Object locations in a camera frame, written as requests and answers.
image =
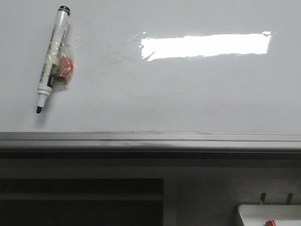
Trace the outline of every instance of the metal ledge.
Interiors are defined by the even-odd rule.
[[[0,132],[0,151],[9,149],[103,150],[131,148],[143,151],[276,152],[301,153],[301,135],[200,134],[156,132]]]

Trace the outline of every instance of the whiteboard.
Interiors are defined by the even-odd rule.
[[[1,132],[301,133],[299,0],[1,3]],[[60,5],[71,9],[65,41],[73,46],[75,70],[68,88],[55,87],[36,114]],[[191,42],[189,48],[175,42],[166,58],[142,53],[142,40],[264,32],[266,53],[177,56]],[[211,51],[217,43],[223,42],[205,46]]]

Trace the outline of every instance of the black marker tip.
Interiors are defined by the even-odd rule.
[[[41,113],[42,109],[43,109],[42,107],[39,107],[39,106],[38,106],[38,107],[37,107],[37,114]]]

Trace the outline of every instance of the dry erase marker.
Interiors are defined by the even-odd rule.
[[[52,31],[43,71],[38,86],[39,100],[37,105],[37,113],[40,113],[42,111],[45,102],[52,91],[56,71],[59,67],[61,46],[67,31],[69,16],[70,9],[68,7],[61,6],[57,10],[55,26]]]

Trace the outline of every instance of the red object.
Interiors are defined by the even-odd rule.
[[[265,223],[265,226],[276,226],[276,224],[274,220],[269,220]]]
[[[63,77],[68,77],[73,71],[73,62],[68,57],[61,57],[59,73]]]

